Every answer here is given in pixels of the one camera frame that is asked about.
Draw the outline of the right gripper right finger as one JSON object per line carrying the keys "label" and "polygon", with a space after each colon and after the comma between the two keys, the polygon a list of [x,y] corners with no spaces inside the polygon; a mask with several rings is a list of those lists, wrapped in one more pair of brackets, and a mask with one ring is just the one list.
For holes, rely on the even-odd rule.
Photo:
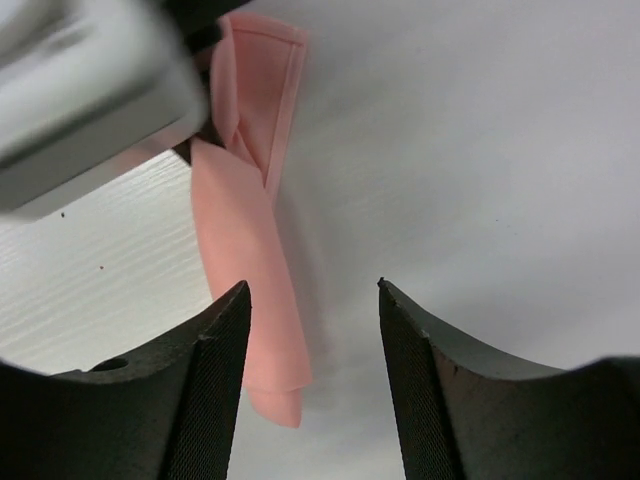
{"label": "right gripper right finger", "polygon": [[379,323],[409,479],[635,479],[639,361],[561,370],[503,352],[380,280]]}

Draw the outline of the pink cloth napkin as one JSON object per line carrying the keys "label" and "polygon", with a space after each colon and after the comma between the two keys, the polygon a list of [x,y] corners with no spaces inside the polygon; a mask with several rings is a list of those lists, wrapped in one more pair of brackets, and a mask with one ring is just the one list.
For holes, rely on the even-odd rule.
{"label": "pink cloth napkin", "polygon": [[191,202],[212,294],[248,283],[251,327],[243,385],[253,408],[288,428],[301,422],[312,381],[275,200],[287,153],[307,35],[275,19],[235,11],[211,60],[213,125],[222,143],[191,145]]}

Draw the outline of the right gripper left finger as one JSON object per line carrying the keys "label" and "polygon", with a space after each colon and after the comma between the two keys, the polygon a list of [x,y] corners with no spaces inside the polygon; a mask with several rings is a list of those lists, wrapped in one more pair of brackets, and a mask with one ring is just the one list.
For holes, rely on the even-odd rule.
{"label": "right gripper left finger", "polygon": [[1,366],[5,479],[223,479],[250,330],[249,286],[89,371]]}

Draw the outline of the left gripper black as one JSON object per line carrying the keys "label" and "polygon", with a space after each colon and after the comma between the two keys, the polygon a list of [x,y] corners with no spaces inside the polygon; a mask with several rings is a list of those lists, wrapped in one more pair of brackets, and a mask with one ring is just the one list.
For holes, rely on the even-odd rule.
{"label": "left gripper black", "polygon": [[208,144],[223,147],[224,143],[213,125],[211,100],[211,58],[216,45],[223,37],[221,18],[248,4],[248,0],[161,0],[157,4],[180,31],[183,43],[191,55],[203,93],[206,95],[206,120],[200,129],[173,150],[190,165],[191,144],[200,139]]}

